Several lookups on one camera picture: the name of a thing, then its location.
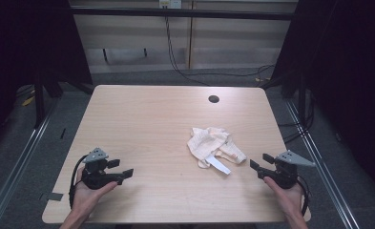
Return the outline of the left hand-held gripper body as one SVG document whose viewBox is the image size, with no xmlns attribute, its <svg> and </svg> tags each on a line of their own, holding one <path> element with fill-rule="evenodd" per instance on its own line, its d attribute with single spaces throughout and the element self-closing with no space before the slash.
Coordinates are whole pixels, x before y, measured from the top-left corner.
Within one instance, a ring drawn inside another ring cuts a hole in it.
<svg viewBox="0 0 375 229">
<path fill-rule="evenodd" d="M 105 172 L 109 156 L 100 148 L 94 148 L 81 160 L 85 164 L 81 180 L 92 190 L 113 182 L 112 175 Z"/>
</svg>

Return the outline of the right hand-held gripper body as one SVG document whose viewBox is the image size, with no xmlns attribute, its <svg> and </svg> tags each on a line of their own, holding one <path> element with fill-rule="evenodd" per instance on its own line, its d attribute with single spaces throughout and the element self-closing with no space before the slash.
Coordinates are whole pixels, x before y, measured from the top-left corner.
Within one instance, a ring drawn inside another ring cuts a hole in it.
<svg viewBox="0 0 375 229">
<path fill-rule="evenodd" d="M 277 156 L 275 159 L 275 170 L 270 176 L 282 189 L 292 188 L 298 180 L 298 167 L 315 167 L 316 164 L 290 150 Z"/>
</svg>

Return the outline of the white muslin cloth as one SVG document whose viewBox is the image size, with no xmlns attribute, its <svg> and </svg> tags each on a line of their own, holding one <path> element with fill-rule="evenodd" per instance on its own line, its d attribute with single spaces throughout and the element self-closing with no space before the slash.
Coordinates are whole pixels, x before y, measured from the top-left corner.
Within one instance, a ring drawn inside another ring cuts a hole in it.
<svg viewBox="0 0 375 229">
<path fill-rule="evenodd" d="M 244 152 L 235 144 L 232 136 L 225 129 L 193 128 L 187 146 L 198 160 L 199 168 L 208 169 L 213 166 L 226 175 L 229 175 L 231 170 L 219 161 L 219 157 L 235 164 L 241 164 L 246 160 Z"/>
</svg>

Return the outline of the person's left hand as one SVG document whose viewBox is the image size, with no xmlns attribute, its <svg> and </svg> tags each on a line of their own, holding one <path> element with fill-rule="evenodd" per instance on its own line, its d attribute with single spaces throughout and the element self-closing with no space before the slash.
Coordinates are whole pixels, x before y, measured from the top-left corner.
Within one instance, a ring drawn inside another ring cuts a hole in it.
<svg viewBox="0 0 375 229">
<path fill-rule="evenodd" d="M 113 181 L 102 188 L 92 190 L 81 180 L 83 170 L 84 168 L 81 167 L 77 171 L 77 185 L 75 186 L 73 207 L 71 210 L 71 214 L 79 221 L 85 221 L 92 213 L 99 200 L 117 186 L 117 183 Z"/>
</svg>

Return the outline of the person's right hand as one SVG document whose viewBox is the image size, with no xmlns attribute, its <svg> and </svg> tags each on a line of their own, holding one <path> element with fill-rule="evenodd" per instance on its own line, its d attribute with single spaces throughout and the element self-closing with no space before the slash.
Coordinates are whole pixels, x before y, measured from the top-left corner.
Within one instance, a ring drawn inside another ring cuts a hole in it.
<svg viewBox="0 0 375 229">
<path fill-rule="evenodd" d="M 295 184 L 290 189 L 282 189 L 271 177 L 263 181 L 274 192 L 282 212 L 288 220 L 303 219 L 302 215 L 302 188 Z"/>
</svg>

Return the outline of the black metal stand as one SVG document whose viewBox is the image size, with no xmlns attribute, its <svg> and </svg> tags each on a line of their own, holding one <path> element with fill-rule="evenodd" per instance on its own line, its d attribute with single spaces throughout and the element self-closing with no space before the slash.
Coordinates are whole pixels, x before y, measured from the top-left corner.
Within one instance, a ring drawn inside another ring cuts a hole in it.
<svg viewBox="0 0 375 229">
<path fill-rule="evenodd" d="M 283 98 L 292 98 L 294 94 L 298 94 L 298 112 L 299 120 L 302 125 L 306 122 L 305 117 L 305 80 L 304 75 L 298 71 L 289 71 L 286 73 L 274 73 L 269 82 L 261 86 L 267 90 L 272 87 L 281 86 L 281 95 Z"/>
<path fill-rule="evenodd" d="M 36 108 L 36 119 L 34 128 L 37 129 L 46 117 L 44 92 L 52 98 L 60 97 L 63 91 L 55 76 L 48 76 L 41 72 L 34 77 L 34 97 Z"/>
</svg>

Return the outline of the black curtain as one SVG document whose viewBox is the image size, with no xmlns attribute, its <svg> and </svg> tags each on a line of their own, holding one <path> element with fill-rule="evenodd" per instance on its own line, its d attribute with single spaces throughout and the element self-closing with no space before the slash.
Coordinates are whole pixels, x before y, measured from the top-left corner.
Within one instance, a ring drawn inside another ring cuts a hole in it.
<svg viewBox="0 0 375 229">
<path fill-rule="evenodd" d="M 69 0 L 0 0 L 0 135 L 20 87 L 60 81 L 93 82 Z"/>
<path fill-rule="evenodd" d="M 272 79 L 304 86 L 375 182 L 375 0 L 298 0 Z"/>
</svg>

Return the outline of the black horizontal bar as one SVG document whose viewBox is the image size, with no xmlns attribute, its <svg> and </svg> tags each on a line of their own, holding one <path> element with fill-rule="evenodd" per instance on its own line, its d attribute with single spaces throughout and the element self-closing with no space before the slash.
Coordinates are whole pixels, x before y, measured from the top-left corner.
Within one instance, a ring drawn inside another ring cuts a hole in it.
<svg viewBox="0 0 375 229">
<path fill-rule="evenodd" d="M 189 17 L 189 18 L 220 18 L 220 19 L 252 19 L 290 21 L 295 13 L 254 12 L 229 10 L 178 10 L 178 9 L 126 9 L 126 8 L 90 8 L 71 7 L 72 14 L 81 15 L 112 15 L 112 16 L 154 16 L 154 17 Z"/>
</svg>

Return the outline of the metal floor rail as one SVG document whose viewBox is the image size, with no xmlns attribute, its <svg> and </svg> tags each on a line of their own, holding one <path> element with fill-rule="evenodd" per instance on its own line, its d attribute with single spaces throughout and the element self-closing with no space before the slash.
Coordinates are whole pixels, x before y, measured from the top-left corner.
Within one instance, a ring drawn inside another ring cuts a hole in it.
<svg viewBox="0 0 375 229">
<path fill-rule="evenodd" d="M 307 149 L 307 152 L 310 154 L 313 162 L 316 164 L 316 169 L 321 177 L 323 185 L 326 188 L 326 191 L 329 194 L 344 224 L 344 227 L 346 229 L 361 229 L 336 181 L 327 168 L 324 159 L 312 138 L 312 135 L 300 123 L 299 112 L 294 102 L 291 99 L 288 99 L 286 101 L 286 107 L 293 121 L 296 123 L 296 128 L 300 134 L 302 142 Z"/>
<path fill-rule="evenodd" d="M 36 122 L 31 128 L 31 135 L 27 139 L 25 145 L 20 148 L 19 157 L 8 172 L 8 176 L 0 189 L 0 218 L 3 216 L 19 181 L 24 175 L 24 171 L 30 163 L 31 157 L 40 139 L 45 133 L 58 103 L 58 99 L 53 99 L 51 106 L 45 114 L 42 114 L 41 119 L 36 118 Z"/>
</svg>

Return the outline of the white wall outlet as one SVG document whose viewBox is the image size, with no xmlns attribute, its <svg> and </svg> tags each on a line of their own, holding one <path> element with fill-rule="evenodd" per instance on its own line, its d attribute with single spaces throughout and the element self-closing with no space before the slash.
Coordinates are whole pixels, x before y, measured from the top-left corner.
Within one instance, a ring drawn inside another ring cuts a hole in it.
<svg viewBox="0 0 375 229">
<path fill-rule="evenodd" d="M 161 9 L 174 9 L 174 10 L 182 9 L 181 0 L 158 0 L 158 3 Z"/>
</svg>

